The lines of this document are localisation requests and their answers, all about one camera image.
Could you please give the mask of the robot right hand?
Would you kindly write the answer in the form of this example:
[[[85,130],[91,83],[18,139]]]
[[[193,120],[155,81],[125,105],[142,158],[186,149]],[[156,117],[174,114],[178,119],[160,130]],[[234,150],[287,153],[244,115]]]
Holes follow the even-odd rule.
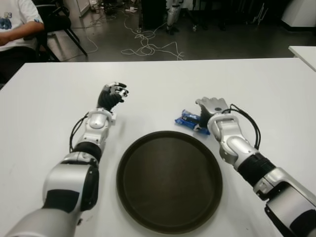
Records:
[[[207,128],[207,123],[213,115],[229,108],[223,98],[217,99],[215,97],[202,97],[196,100],[196,104],[200,107],[200,119],[196,129]]]

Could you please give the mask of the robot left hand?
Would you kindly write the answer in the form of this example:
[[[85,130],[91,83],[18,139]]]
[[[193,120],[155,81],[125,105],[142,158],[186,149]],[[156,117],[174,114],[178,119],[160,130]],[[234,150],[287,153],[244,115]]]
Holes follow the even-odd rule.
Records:
[[[106,84],[97,101],[97,108],[103,108],[109,112],[118,104],[123,103],[124,98],[127,97],[129,91],[126,84],[120,82],[111,82]]]

